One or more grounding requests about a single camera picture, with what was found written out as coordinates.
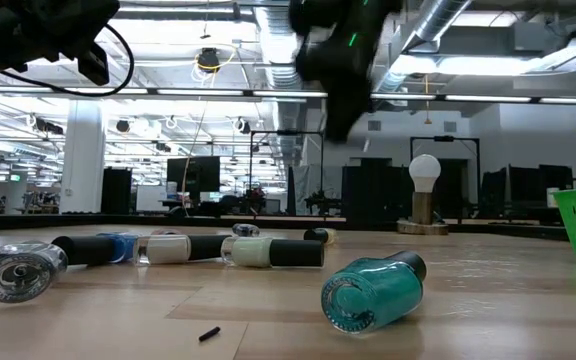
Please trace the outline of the pale green nail polish bottle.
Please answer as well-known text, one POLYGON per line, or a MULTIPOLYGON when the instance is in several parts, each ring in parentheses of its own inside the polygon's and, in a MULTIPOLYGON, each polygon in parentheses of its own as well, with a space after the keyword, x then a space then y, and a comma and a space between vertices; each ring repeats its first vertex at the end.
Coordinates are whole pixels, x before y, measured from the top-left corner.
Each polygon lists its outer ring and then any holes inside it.
POLYGON ((322 267, 324 245, 316 240, 272 237, 229 237, 221 247, 222 259, 242 267, 322 267))

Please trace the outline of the gray curtain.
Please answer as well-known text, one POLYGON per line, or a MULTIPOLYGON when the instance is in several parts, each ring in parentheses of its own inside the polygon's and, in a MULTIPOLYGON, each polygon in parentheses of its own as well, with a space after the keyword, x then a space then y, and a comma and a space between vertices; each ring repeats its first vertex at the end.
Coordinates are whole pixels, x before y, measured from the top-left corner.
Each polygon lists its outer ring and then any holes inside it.
POLYGON ((306 205, 306 198, 315 192, 323 191, 328 199, 342 198, 343 168, 339 166, 324 166, 318 164, 298 166, 293 168, 296 213, 307 215, 310 213, 306 205))

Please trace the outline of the black cabinet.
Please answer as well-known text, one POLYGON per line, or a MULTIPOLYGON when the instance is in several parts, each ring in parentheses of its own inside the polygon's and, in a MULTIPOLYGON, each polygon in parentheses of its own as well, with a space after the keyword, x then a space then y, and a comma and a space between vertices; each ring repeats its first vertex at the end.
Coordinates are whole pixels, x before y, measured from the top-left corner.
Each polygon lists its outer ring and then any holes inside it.
POLYGON ((127 215, 130 211, 132 171, 105 168, 103 174, 101 212, 127 215))

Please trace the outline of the white bulb on wooden base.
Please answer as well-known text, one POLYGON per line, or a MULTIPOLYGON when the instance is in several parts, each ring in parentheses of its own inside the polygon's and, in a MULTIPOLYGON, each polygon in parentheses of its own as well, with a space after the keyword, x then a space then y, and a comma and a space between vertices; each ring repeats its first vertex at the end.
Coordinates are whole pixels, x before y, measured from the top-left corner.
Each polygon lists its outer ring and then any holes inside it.
POLYGON ((413 181, 412 215, 410 220, 397 221, 397 231, 409 235, 444 236, 448 226, 434 220, 433 190, 441 174, 437 158, 429 154, 415 157, 409 165, 409 175, 413 181))

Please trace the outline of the long ceiling light strip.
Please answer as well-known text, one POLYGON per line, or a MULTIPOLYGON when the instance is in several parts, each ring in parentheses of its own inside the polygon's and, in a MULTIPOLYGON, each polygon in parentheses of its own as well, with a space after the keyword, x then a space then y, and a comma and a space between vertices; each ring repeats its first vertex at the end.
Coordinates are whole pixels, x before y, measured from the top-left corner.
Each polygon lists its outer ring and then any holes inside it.
MULTIPOLYGON (((0 86, 0 94, 18 96, 61 96, 46 87, 32 86, 0 86)), ((166 99, 234 99, 234 98, 281 98, 323 99, 327 97, 320 91, 275 91, 249 89, 211 89, 211 88, 128 88, 114 94, 119 98, 148 99, 161 97, 166 99)), ((504 103, 504 104, 535 104, 535 105, 576 105, 576 97, 537 97, 537 96, 491 96, 462 94, 424 94, 424 93, 373 93, 373 100, 408 101, 408 102, 464 102, 464 103, 504 103)))

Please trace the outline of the black frame stand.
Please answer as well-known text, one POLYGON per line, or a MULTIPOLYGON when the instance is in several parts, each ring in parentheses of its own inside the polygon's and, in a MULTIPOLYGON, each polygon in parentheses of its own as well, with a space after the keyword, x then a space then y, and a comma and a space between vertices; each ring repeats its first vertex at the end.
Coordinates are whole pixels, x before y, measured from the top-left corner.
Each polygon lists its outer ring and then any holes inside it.
POLYGON ((480 203, 480 139, 452 135, 413 136, 408 146, 410 161, 421 154, 431 154, 442 167, 433 190, 439 214, 458 223, 471 218, 480 203))
MULTIPOLYGON (((323 134, 317 131, 295 131, 304 134, 302 161, 298 166, 318 164, 324 167, 323 134)), ((288 216, 309 216, 296 213, 293 168, 286 166, 279 150, 279 135, 293 135, 284 130, 253 130, 248 140, 248 169, 246 185, 252 191, 260 185, 267 195, 283 197, 282 212, 288 216)))

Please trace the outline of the clear silver nail polish bottle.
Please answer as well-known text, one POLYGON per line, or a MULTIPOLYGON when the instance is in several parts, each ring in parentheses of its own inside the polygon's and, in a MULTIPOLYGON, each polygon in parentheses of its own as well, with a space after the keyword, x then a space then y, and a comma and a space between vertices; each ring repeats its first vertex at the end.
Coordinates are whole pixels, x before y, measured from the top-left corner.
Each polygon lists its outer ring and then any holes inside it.
POLYGON ((38 241, 0 246, 0 302, 22 303, 44 293, 66 271, 60 247, 38 241))

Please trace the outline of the ribbed silver ceiling duct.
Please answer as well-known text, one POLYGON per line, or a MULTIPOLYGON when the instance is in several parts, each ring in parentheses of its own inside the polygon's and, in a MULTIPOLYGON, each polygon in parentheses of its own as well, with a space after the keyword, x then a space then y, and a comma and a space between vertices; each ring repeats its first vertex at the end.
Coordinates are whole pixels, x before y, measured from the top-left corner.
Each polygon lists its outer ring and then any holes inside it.
MULTIPOLYGON (((298 91, 303 83, 293 61, 298 50, 297 36, 290 27, 288 9, 262 7, 254 10, 259 25, 262 57, 269 66, 265 68, 271 90, 298 91)), ((281 98, 277 100, 273 116, 277 130, 304 131, 307 106, 305 99, 281 98)), ((298 166, 302 161, 304 134, 279 135, 279 150, 286 166, 298 166)))

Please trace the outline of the dark partition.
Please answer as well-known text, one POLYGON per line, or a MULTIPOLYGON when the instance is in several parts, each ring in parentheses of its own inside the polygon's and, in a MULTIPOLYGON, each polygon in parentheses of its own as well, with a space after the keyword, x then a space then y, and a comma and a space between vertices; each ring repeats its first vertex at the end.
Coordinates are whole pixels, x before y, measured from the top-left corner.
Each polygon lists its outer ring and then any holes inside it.
POLYGON ((342 215, 351 222, 389 222, 412 213, 413 182, 407 167, 364 159, 342 170, 342 215))

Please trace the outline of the white pillar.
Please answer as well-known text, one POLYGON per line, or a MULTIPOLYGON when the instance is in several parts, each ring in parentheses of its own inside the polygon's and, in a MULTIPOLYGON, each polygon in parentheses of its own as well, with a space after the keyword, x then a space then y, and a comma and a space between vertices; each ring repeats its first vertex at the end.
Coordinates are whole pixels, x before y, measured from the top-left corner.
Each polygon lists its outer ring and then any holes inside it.
POLYGON ((106 125, 98 102, 69 102, 59 205, 61 213, 100 211, 106 125))

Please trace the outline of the teal nail polish bottle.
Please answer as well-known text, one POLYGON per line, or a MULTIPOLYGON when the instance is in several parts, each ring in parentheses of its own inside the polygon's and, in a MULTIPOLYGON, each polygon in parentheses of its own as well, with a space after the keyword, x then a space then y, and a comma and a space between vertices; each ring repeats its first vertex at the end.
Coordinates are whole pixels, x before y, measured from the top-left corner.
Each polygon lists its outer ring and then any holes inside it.
POLYGON ((322 311, 344 333, 374 331, 420 305, 426 275, 424 260, 412 251, 385 258, 359 258, 324 283, 322 311))

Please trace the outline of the black aluminium table frame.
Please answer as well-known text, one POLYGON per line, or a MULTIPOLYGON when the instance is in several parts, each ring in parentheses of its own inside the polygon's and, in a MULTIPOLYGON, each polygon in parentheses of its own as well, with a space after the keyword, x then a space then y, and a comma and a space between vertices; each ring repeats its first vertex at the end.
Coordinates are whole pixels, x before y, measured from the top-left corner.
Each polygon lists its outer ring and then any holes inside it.
MULTIPOLYGON (((134 225, 134 226, 188 226, 230 228, 236 223, 254 224, 268 229, 306 229, 328 227, 348 231, 395 231, 397 224, 387 222, 348 222, 333 219, 320 220, 307 217, 257 217, 257 218, 174 218, 167 216, 66 214, 66 215, 0 215, 0 230, 65 227, 79 225, 134 225)), ((511 237, 566 241, 567 232, 562 226, 541 226, 513 223, 456 223, 448 226, 450 233, 493 234, 511 237)))

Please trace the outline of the blue nail polish bottle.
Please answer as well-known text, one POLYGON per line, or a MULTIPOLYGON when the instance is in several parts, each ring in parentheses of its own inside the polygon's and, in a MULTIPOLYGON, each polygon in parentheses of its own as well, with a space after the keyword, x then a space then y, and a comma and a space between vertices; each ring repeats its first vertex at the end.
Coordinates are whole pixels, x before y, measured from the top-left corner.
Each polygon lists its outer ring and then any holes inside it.
POLYGON ((130 233, 60 236, 52 241, 68 257, 69 265, 98 266, 130 261, 138 238, 130 233))

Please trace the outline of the pale yellow nail polish bottle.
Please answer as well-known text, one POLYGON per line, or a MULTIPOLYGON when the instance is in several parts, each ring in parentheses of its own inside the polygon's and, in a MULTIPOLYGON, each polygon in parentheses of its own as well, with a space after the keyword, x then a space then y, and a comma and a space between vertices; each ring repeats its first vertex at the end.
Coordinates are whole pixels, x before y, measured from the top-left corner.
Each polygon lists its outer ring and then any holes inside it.
POLYGON ((332 228, 311 228, 304 232, 303 239, 319 241, 323 245, 328 246, 337 241, 338 235, 336 230, 332 228))

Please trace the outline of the smooth silver ceiling duct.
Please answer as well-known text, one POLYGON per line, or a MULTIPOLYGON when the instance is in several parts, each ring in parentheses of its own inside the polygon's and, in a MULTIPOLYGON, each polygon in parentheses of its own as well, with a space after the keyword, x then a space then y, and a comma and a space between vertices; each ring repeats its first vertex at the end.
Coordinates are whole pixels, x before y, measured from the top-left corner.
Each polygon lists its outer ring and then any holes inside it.
POLYGON ((406 77, 415 73, 419 64, 416 54, 429 55, 439 51, 441 37, 467 9, 472 0, 424 0, 418 16, 400 25, 389 45, 392 63, 376 82, 375 92, 396 92, 406 77))

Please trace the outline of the white nail polish bottle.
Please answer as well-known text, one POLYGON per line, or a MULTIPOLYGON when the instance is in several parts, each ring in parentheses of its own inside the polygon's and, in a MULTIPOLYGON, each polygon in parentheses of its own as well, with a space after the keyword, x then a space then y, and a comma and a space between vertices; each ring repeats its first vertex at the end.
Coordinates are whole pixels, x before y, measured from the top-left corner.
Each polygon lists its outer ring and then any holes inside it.
POLYGON ((215 259, 229 235, 160 234, 139 237, 133 247, 137 266, 184 264, 215 259))

